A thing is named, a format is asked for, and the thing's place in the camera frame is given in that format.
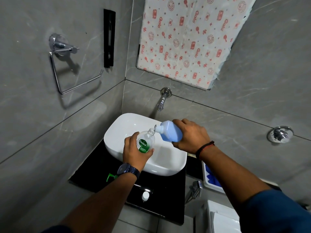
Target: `wash basin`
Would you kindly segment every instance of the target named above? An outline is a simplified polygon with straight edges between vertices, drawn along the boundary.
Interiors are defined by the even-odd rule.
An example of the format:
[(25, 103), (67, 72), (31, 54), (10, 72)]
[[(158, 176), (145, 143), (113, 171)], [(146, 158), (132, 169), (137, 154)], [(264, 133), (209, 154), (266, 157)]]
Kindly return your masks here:
[[(105, 146), (112, 156), (123, 161), (124, 139), (137, 131), (148, 131), (160, 123), (160, 121), (138, 114), (122, 114), (105, 133)], [(172, 143), (163, 141), (159, 133), (155, 133), (154, 136), (155, 151), (147, 161), (144, 171), (160, 176), (171, 176), (178, 173), (186, 165), (187, 153), (175, 148)]]

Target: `gray marble wall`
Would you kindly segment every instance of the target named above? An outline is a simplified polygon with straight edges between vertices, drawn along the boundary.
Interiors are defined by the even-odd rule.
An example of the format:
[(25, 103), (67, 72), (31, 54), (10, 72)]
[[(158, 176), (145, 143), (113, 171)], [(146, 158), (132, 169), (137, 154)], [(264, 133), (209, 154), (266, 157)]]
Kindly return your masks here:
[[(0, 0), (0, 229), (65, 182), (121, 114), (132, 2)], [(55, 57), (63, 90), (94, 77), (104, 69), (104, 8), (116, 12), (114, 67), (60, 95), (49, 36), (80, 47), (72, 62)]]
[[(196, 121), (240, 164), (311, 203), (311, 0), (257, 0), (210, 91), (136, 68), (144, 4), (134, 0), (122, 113), (153, 116), (170, 87), (157, 120)], [(266, 134), (279, 125), (296, 136), (275, 146)]]

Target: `person's left hand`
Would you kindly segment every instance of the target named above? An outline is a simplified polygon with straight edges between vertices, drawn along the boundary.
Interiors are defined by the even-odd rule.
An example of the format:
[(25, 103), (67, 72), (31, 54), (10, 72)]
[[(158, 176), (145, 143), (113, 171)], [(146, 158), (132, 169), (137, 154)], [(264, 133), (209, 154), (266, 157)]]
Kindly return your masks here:
[(132, 136), (126, 137), (124, 140), (123, 163), (129, 163), (139, 172), (145, 167), (146, 162), (152, 156), (155, 149), (149, 150), (147, 153), (141, 153), (136, 144), (139, 132), (135, 132)]

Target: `hand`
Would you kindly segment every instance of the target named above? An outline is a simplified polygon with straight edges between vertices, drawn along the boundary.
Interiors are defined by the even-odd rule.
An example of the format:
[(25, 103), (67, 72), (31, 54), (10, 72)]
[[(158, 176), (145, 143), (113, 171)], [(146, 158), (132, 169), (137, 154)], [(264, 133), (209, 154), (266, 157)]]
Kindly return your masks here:
[(123, 163), (129, 163), (134, 168), (138, 169), (139, 172), (142, 172), (146, 162), (153, 155), (155, 149), (151, 149), (147, 153), (141, 153), (137, 149), (136, 144), (138, 134), (139, 132), (135, 132), (132, 136), (125, 138), (123, 149)]
[(173, 123), (179, 127), (183, 133), (183, 138), (179, 142), (172, 142), (177, 149), (195, 154), (198, 149), (211, 141), (206, 129), (188, 119), (174, 119)]

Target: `person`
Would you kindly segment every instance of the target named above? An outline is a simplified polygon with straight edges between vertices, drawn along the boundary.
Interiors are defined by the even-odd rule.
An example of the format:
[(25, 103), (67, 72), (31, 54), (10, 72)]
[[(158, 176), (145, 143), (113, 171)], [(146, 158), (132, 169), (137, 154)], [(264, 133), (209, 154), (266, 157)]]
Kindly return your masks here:
[[(199, 151), (200, 160), (212, 170), (238, 213), (242, 232), (311, 232), (309, 212), (281, 191), (271, 189), (217, 146), (206, 146), (211, 140), (204, 127), (187, 119), (173, 122), (183, 133), (174, 147), (191, 154)], [(125, 139), (123, 162), (141, 172), (154, 150), (141, 153), (136, 145), (138, 134)], [(120, 175), (44, 233), (111, 232), (136, 180), (131, 172)]]

